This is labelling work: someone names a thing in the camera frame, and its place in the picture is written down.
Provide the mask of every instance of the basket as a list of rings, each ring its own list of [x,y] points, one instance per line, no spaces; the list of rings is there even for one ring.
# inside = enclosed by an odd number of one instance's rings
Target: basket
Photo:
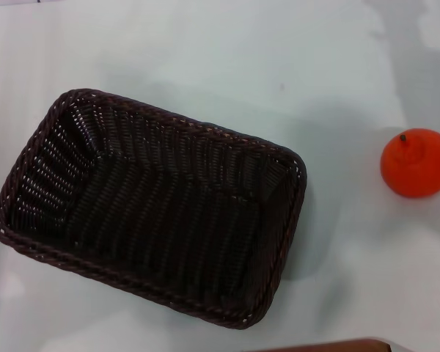
[[[290,150],[92,89],[63,94],[0,193],[0,241],[231,329],[279,285],[307,174]]]

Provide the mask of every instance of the wicker basket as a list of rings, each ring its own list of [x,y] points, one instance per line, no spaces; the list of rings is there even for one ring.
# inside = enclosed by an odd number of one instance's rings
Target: wicker basket
[[[63,94],[0,193],[0,241],[232,329],[271,305],[307,176],[293,152],[91,89]]]

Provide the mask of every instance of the white surface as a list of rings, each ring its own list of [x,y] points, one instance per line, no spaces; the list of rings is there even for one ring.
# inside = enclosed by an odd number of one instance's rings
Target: white surface
[[[440,351],[440,195],[381,148],[440,131],[440,0],[64,0],[0,7],[0,188],[64,91],[91,87],[298,152],[309,188],[264,320],[231,331],[0,245],[0,352],[239,351],[376,336]]]

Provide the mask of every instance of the orange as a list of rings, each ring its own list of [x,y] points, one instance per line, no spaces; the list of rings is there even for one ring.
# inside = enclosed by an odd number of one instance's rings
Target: orange
[[[427,197],[440,191],[440,133],[412,128],[393,138],[381,154],[386,184],[405,197]]]

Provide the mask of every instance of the woven pattern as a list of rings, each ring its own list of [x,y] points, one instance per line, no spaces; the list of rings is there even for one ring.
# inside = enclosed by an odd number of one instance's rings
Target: woven pattern
[[[232,329],[271,305],[306,188],[293,152],[131,99],[63,94],[0,193],[0,241]]]

